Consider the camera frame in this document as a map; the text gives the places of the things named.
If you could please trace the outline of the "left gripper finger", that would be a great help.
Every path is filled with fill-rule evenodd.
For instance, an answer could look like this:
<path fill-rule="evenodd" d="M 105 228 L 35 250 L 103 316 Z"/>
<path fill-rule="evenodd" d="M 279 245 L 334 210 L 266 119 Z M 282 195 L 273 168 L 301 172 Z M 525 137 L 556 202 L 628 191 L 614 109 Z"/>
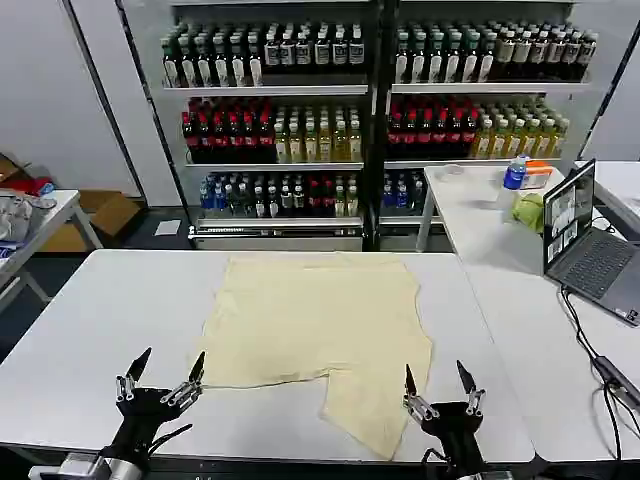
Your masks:
<path fill-rule="evenodd" d="M 170 407 L 188 407 L 202 393 L 202 377 L 204 375 L 205 352 L 202 351 L 195 361 L 186 381 L 161 397 L 160 402 Z"/>
<path fill-rule="evenodd" d="M 134 359 L 124 376 L 116 377 L 116 401 L 130 401 L 134 398 L 134 390 L 151 355 L 152 348 L 148 347 L 138 358 Z"/>

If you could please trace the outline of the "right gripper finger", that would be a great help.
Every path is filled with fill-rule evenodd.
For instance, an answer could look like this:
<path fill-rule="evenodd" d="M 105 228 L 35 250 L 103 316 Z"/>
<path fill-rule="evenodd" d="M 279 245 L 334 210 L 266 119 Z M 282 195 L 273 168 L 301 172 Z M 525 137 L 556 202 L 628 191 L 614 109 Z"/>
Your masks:
<path fill-rule="evenodd" d="M 482 416 L 482 403 L 485 395 L 484 389 L 479 389 L 472 374 L 464 367 L 460 360 L 456 361 L 458 373 L 467 395 L 466 414 L 469 416 Z"/>
<path fill-rule="evenodd" d="M 405 365 L 405 394 L 403 406 L 414 420 L 433 420 L 440 416 L 439 412 L 417 391 L 412 371 L 408 364 Z"/>

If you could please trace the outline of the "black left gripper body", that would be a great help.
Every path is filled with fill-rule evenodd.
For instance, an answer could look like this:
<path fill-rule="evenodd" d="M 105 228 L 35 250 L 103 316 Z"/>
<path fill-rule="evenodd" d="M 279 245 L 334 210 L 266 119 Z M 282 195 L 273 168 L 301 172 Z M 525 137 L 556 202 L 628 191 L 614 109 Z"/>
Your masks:
<path fill-rule="evenodd" d="M 170 390 L 135 388 L 134 398 L 117 402 L 122 423 L 112 440 L 113 457 L 150 457 L 169 440 L 193 427 L 186 424 L 170 433 L 156 437 L 160 427 L 178 419 L 188 407 L 170 407 L 160 399 Z"/>

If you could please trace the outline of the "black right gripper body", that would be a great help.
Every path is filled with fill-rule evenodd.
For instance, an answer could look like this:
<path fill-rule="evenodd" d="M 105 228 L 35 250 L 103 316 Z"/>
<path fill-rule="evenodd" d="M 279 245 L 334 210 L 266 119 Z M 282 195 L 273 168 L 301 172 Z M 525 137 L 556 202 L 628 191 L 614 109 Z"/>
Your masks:
<path fill-rule="evenodd" d="M 433 407 L 440 416 L 433 420 L 421 420 L 419 424 L 423 432 L 440 441 L 442 451 L 427 449 L 422 463 L 425 464 L 434 455 L 447 465 L 447 474 L 483 472 L 484 459 L 475 438 L 483 416 L 467 415 L 467 404 L 464 402 L 436 403 Z"/>

